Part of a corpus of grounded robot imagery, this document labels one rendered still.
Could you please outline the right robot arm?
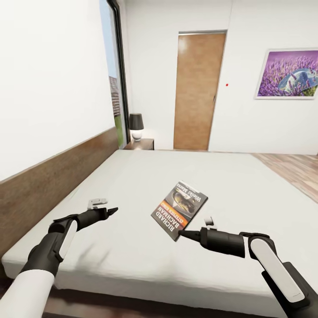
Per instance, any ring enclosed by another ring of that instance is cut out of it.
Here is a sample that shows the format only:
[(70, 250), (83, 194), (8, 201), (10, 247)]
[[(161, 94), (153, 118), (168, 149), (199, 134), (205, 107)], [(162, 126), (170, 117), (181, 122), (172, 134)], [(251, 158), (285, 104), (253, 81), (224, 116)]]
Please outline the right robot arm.
[(318, 294), (293, 264), (282, 262), (274, 241), (263, 233), (218, 231), (213, 216), (204, 219), (200, 231), (179, 230), (178, 234), (197, 241), (205, 249), (245, 258), (243, 237), (248, 237), (250, 257), (260, 262), (261, 273), (288, 318), (318, 318)]

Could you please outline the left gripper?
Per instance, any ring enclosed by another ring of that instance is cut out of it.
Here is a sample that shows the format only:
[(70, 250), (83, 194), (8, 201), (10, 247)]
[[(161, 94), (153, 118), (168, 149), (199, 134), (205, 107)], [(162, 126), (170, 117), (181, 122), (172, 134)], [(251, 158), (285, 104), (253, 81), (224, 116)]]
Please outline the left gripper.
[[(108, 210), (106, 208), (98, 208), (98, 209), (92, 209), (92, 210), (88, 210), (88, 211), (84, 212), (88, 218), (87, 227), (98, 222), (98, 221), (107, 220), (109, 218), (109, 216), (113, 215), (117, 210), (118, 210), (118, 207), (111, 208)], [(84, 227), (84, 228), (86, 228), (86, 227)]]

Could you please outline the hardback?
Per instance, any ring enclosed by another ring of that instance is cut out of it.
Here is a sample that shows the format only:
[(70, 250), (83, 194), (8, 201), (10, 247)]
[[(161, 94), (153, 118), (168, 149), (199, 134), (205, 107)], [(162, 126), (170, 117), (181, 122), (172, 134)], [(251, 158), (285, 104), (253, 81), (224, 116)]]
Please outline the hardback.
[(180, 180), (151, 217), (177, 242), (179, 230), (186, 230), (208, 201), (208, 197)]

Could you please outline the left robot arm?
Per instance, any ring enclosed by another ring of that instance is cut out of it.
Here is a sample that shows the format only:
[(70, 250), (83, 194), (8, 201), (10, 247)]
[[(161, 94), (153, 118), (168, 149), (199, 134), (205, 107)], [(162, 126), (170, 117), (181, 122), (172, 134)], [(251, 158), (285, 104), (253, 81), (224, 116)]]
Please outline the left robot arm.
[(53, 220), (48, 234), (28, 255), (28, 261), (0, 299), (0, 318), (42, 317), (49, 291), (77, 231), (98, 221), (107, 220), (116, 208), (98, 208), (108, 199), (90, 199), (87, 211)]

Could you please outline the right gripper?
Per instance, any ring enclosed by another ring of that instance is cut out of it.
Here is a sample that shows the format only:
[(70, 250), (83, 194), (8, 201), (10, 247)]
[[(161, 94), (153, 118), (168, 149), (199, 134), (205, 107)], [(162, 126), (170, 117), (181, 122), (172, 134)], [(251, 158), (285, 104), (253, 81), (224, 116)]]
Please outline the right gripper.
[(179, 230), (178, 234), (199, 242), (205, 249), (230, 254), (228, 232), (201, 227), (200, 231)]

